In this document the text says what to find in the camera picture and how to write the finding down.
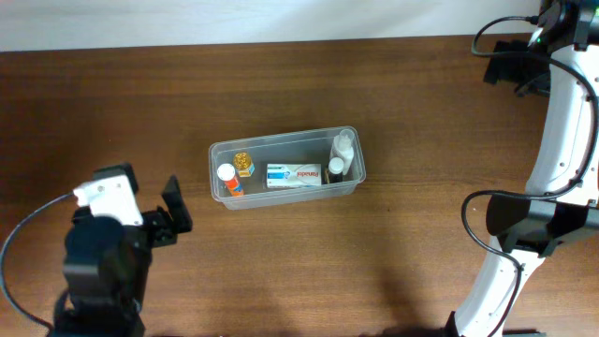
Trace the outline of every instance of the small white bottle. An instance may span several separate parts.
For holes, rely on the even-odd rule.
[[[354,160],[354,132],[350,129],[342,130],[333,139],[333,147],[330,149],[330,159],[340,157],[343,160],[343,175],[347,174]]]

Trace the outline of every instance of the wood grain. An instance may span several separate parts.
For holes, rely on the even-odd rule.
[[[469,37],[0,53],[4,239],[30,211],[129,161],[139,206],[176,174],[195,220],[154,251],[148,336],[357,336],[442,327],[485,252],[460,204],[481,188],[522,191],[547,100],[482,82]],[[248,211],[212,199],[216,142],[352,125],[367,179],[347,197]],[[471,209],[479,235],[485,200]],[[51,319],[66,285],[74,202],[15,241],[8,282]],[[531,279],[507,327],[599,334],[599,241],[564,247]],[[42,336],[0,301],[2,335]]]

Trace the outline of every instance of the black cable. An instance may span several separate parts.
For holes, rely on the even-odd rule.
[[[574,176],[574,178],[572,178],[570,183],[567,186],[565,186],[564,188],[554,191],[554,192],[548,192],[542,196],[523,195],[523,194],[519,194],[519,193],[505,192],[505,191],[499,191],[499,190],[478,191],[478,192],[474,192],[473,194],[466,197],[466,199],[461,204],[461,222],[463,223],[464,228],[466,229],[466,232],[472,238],[472,240],[474,240],[476,242],[476,244],[478,244],[479,246],[481,246],[483,249],[487,250],[488,252],[493,253],[497,256],[507,258],[514,264],[514,267],[516,268],[516,282],[515,282],[514,290],[512,292],[512,296],[510,297],[509,302],[507,303],[504,314],[502,315],[501,319],[499,320],[499,322],[497,323],[495,328],[489,334],[489,337],[492,337],[499,330],[499,328],[504,324],[505,320],[507,319],[507,316],[509,315],[509,312],[511,311],[512,306],[514,305],[514,302],[516,301],[516,296],[518,295],[519,285],[522,281],[522,271],[523,271],[524,267],[514,257],[510,256],[509,254],[507,254],[505,252],[502,252],[500,250],[490,247],[489,245],[485,244],[480,239],[478,239],[478,237],[476,237],[476,235],[473,233],[472,229],[470,228],[470,225],[468,224],[468,219],[467,219],[468,204],[470,203],[470,201],[472,201],[472,199],[474,199],[476,197],[480,197],[480,196],[500,196],[500,197],[506,197],[506,198],[516,198],[516,199],[526,199],[526,200],[549,200],[549,199],[555,199],[555,198],[558,198],[558,197],[568,194],[569,192],[574,190],[577,187],[577,185],[582,183],[582,177],[584,177],[584,175],[587,173],[587,171],[591,167],[592,158],[594,155],[594,149],[597,145],[597,138],[599,135],[599,102],[597,100],[597,94],[595,93],[594,89],[592,88],[591,83],[584,77],[584,75],[578,73],[572,67],[567,66],[566,64],[564,64],[560,61],[554,60],[545,54],[526,52],[526,51],[480,52],[476,49],[478,39],[480,39],[480,37],[483,35],[483,33],[487,29],[489,29],[494,24],[497,24],[499,22],[507,22],[507,21],[525,21],[525,22],[529,22],[532,24],[537,24],[538,17],[536,17],[536,16],[533,16],[533,17],[510,16],[510,17],[504,17],[504,18],[489,22],[476,34],[476,36],[472,42],[472,54],[474,56],[486,57],[486,58],[530,58],[530,59],[534,59],[537,61],[545,62],[550,65],[556,66],[556,67],[560,68],[561,70],[569,73],[574,78],[576,78],[582,85],[584,85],[585,89],[587,90],[587,92],[589,94],[588,98],[589,98],[589,102],[591,103],[591,107],[592,107],[592,130],[589,135],[587,149],[585,151],[582,163],[580,165],[580,169],[577,171],[577,174]]]
[[[21,315],[24,315],[25,317],[29,318],[30,320],[32,320],[34,323],[39,324],[42,327],[47,328],[48,330],[52,331],[52,324],[50,322],[47,322],[45,320],[43,320],[42,318],[39,318],[31,313],[29,313],[28,311],[26,311],[25,309],[23,309],[19,303],[17,303],[15,301],[15,299],[12,297],[12,295],[10,294],[10,291],[8,291],[8,287],[7,287],[7,282],[5,279],[5,271],[4,271],[4,266],[5,266],[5,257],[7,255],[7,250],[10,246],[10,244],[12,243],[12,241],[15,239],[15,237],[17,236],[17,233],[19,233],[21,231],[21,229],[23,227],[25,227],[25,225],[27,225],[27,223],[29,223],[29,221],[31,221],[31,219],[33,219],[34,217],[36,217],[36,215],[38,215],[40,212],[44,211],[45,209],[49,208],[51,205],[60,202],[66,198],[71,197],[73,194],[69,193],[69,194],[65,194],[63,196],[60,196],[50,202],[48,202],[47,204],[43,205],[42,207],[38,208],[37,210],[35,210],[34,212],[32,212],[31,214],[27,215],[27,217],[25,217],[24,219],[21,220],[21,222],[12,230],[12,232],[10,232],[10,234],[8,235],[7,240],[4,242],[4,246],[2,246],[2,251],[0,252],[0,286],[2,287],[2,292],[4,293],[4,296],[7,298],[8,303],[10,303],[10,305],[17,311],[19,312]]]

